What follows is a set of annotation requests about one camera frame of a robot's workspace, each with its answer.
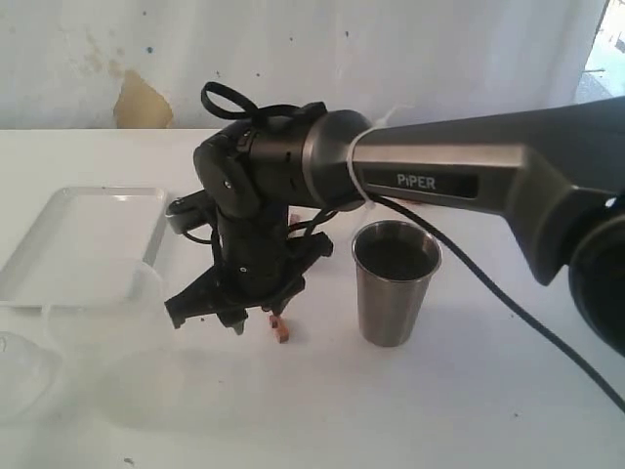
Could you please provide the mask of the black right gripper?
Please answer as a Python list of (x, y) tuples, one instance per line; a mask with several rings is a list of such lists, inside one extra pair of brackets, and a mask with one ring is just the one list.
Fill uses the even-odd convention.
[(321, 257), (329, 257), (333, 243), (324, 233), (305, 239), (285, 240), (287, 250), (304, 252), (282, 260), (277, 256), (256, 258), (243, 266), (214, 265), (179, 294), (165, 302), (174, 327), (188, 319), (215, 315), (225, 328), (242, 335), (247, 311), (260, 307), (270, 322), (281, 318), (292, 298), (306, 286), (304, 273)]

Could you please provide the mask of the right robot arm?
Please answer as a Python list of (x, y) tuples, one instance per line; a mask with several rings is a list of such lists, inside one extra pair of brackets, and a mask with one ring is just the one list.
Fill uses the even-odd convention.
[(200, 192), (167, 211), (178, 233), (213, 229), (213, 266), (166, 302), (175, 326), (250, 308), (281, 311), (331, 252), (323, 234), (290, 238), (292, 206), (351, 211), (381, 195), (498, 215), (534, 278), (562, 267), (576, 308), (624, 349), (624, 102), (374, 128), (321, 103), (236, 118), (193, 153)]

